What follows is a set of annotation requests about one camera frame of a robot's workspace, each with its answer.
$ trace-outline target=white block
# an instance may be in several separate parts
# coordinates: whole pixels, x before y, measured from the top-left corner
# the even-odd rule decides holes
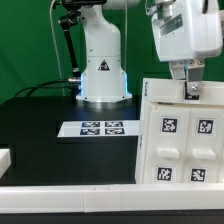
[[[11,157],[9,149],[0,149],[0,178],[11,165]]]
[[[193,157],[195,159],[216,159],[216,154],[211,149],[193,149]]]
[[[180,157],[179,151],[173,148],[158,148],[157,152],[160,158],[179,159]]]

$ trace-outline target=white platform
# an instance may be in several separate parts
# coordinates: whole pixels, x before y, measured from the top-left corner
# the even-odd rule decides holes
[[[224,184],[1,187],[0,213],[224,209]]]

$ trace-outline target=robot logo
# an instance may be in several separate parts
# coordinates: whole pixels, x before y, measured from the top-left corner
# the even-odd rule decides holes
[[[103,60],[103,62],[101,63],[98,70],[99,71],[110,71],[110,68],[105,60]]]

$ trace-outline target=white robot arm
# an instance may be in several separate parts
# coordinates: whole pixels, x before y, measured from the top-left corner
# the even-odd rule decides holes
[[[102,9],[125,9],[140,0],[63,0],[62,5],[82,22],[86,40],[87,67],[81,74],[77,103],[90,107],[116,107],[132,98],[127,75],[121,68],[120,31],[106,21]]]
[[[174,79],[186,78],[188,94],[199,95],[204,59],[223,45],[217,0],[151,0],[147,14],[160,61],[170,62]]]

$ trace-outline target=black table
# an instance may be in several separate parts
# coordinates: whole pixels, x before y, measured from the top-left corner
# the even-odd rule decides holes
[[[0,106],[0,148],[12,165],[1,186],[135,183],[137,136],[57,138],[63,121],[139,119],[138,98],[113,110],[94,110],[69,97],[30,97]],[[69,214],[1,214],[5,223],[224,223],[222,210]]]

